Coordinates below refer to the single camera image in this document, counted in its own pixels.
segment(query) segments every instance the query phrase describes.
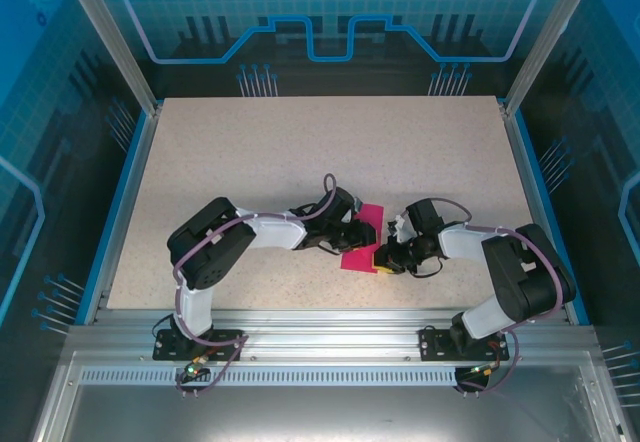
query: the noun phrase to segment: table surface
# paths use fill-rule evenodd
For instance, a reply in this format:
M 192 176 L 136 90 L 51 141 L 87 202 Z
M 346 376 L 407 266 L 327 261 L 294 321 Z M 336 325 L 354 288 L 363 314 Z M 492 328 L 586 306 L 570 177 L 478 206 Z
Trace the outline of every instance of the table surface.
M 382 205 L 385 221 L 440 196 L 467 206 L 477 224 L 531 222 L 494 97 L 166 99 L 108 307 L 173 306 L 167 238 L 212 199 L 282 211 L 319 200 L 326 172 Z M 445 220 L 460 217 L 437 209 Z M 437 267 L 429 264 L 425 271 Z M 419 280 L 342 270 L 338 257 L 317 249 L 259 249 L 216 286 L 213 305 L 450 308 L 492 293 L 486 267 L 472 261 L 447 260 L 436 277 Z

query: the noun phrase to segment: transparent acrylic wall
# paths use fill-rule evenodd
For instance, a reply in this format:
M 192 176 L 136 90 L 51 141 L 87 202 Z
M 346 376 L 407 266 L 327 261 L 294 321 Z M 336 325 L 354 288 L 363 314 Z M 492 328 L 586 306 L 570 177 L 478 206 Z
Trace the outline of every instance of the transparent acrylic wall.
M 521 111 L 599 339 L 637 350 L 640 0 L 582 0 Z M 631 385 L 620 394 L 640 393 L 632 351 L 608 354 L 620 356 L 615 383 Z M 640 412 L 629 411 L 637 431 Z
M 0 440 L 17 441 L 39 415 L 140 108 L 76 0 L 0 0 L 0 29 Z M 45 283 L 59 274 L 78 287 Z
M 162 98 L 504 96 L 556 0 L 106 1 Z

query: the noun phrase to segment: aluminum frame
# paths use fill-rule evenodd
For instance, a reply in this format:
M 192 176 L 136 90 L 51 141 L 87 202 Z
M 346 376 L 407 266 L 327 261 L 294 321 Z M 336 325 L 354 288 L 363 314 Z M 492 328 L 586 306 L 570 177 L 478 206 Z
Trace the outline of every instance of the aluminum frame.
M 558 1 L 509 92 L 507 119 L 513 119 L 513 114 L 579 1 Z M 80 2 L 141 106 L 153 116 L 155 98 L 104 1 Z M 153 344 L 150 330 L 166 312 L 108 310 L 100 304 L 100 298 L 108 295 L 113 280 L 156 123 L 157 119 L 154 119 L 149 124 L 136 152 L 132 177 L 125 188 L 114 233 L 109 240 L 98 286 L 91 301 L 92 310 L 89 313 L 95 312 L 95 320 L 93 325 L 72 327 L 69 331 L 34 435 L 33 440 L 38 442 L 63 439 L 85 367 L 151 368 L 182 365 L 150 360 Z M 506 128 L 533 219 L 549 233 L 549 223 L 517 127 L 513 123 L 506 123 Z M 575 322 L 571 304 L 567 309 L 569 318 Z M 416 331 L 427 324 L 448 327 L 451 317 L 460 310 L 245 310 L 213 311 L 212 315 L 217 327 L 240 328 L 250 336 L 241 360 L 234 364 L 236 366 L 256 369 L 301 365 L 393 369 L 424 367 L 425 364 L 460 366 L 451 362 L 420 362 L 416 336 Z M 630 434 L 626 424 L 621 422 L 624 418 L 620 417 L 620 407 L 592 327 L 569 325 L 564 314 L 560 313 L 550 320 L 522 327 L 518 332 L 523 357 L 521 365 L 580 368 L 595 428 L 602 440 L 620 440 L 616 430 L 618 423 L 623 424 L 626 434 Z
M 569 19 L 571 19 L 580 1 L 581 0 L 556 1 L 553 10 L 549 14 L 538 38 L 509 89 L 509 93 L 505 99 L 508 115 L 513 116 L 518 108 L 520 108 L 520 104 L 529 92 L 540 70 L 542 70 L 556 42 L 566 29 Z
M 155 115 L 156 98 L 104 0 L 78 0 L 142 110 Z
M 216 326 L 240 328 L 249 335 L 242 358 L 234 367 L 264 371 L 280 367 L 348 368 L 365 372 L 375 367 L 454 367 L 456 363 L 420 361 L 416 331 L 426 324 L 447 327 L 457 310 L 216 310 Z M 151 328 L 165 312 L 101 310 L 92 326 L 70 329 L 58 370 L 33 440 L 62 440 L 86 368 L 157 370 L 183 363 L 151 360 Z M 579 367 L 585 400 L 601 440 L 619 440 L 614 411 L 606 404 L 606 367 L 593 327 L 572 326 L 562 317 L 518 330 L 522 367 Z M 166 386 L 166 381 L 158 381 Z

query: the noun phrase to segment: pink fabric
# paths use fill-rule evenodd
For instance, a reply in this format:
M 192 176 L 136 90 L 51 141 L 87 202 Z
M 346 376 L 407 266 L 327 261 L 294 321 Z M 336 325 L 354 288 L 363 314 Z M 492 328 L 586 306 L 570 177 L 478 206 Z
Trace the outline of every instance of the pink fabric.
M 380 205 L 364 204 L 362 210 L 356 215 L 356 219 L 368 222 L 376 229 L 376 243 L 362 249 L 347 252 L 342 255 L 341 269 L 357 270 L 375 274 L 378 271 L 373 268 L 373 253 L 380 247 L 382 236 L 382 219 L 384 208 Z

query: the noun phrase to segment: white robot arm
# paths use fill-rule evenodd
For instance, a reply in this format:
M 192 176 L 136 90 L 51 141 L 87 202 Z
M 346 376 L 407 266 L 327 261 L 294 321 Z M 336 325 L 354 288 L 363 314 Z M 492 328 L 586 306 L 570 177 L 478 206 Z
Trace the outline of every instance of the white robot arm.
M 179 313 L 182 324 L 174 324 L 186 339 L 207 338 L 212 329 L 211 303 L 214 286 L 227 274 L 246 249 L 277 247 L 301 250 L 319 247 L 335 255 L 376 242 L 375 229 L 354 218 L 362 203 L 340 187 L 317 204 L 307 204 L 280 214 L 249 218 L 211 240 L 180 269 Z M 325 207 L 317 217 L 309 214 Z M 217 198 L 176 230 L 167 242 L 175 265 L 213 230 L 253 212 L 236 208 L 226 198 Z
M 487 267 L 495 294 L 452 320 L 449 337 L 458 354 L 503 329 L 551 310 L 556 303 L 558 290 L 551 274 L 519 239 L 474 230 L 466 223 L 445 224 L 432 199 L 407 207 L 389 224 L 389 230 L 387 243 L 374 255 L 374 266 L 381 270 L 424 277 L 418 273 L 419 267 L 431 257 L 470 259 Z M 575 283 L 542 228 L 529 224 L 515 232 L 533 243 L 550 263 L 560 280 L 562 302 L 573 300 Z

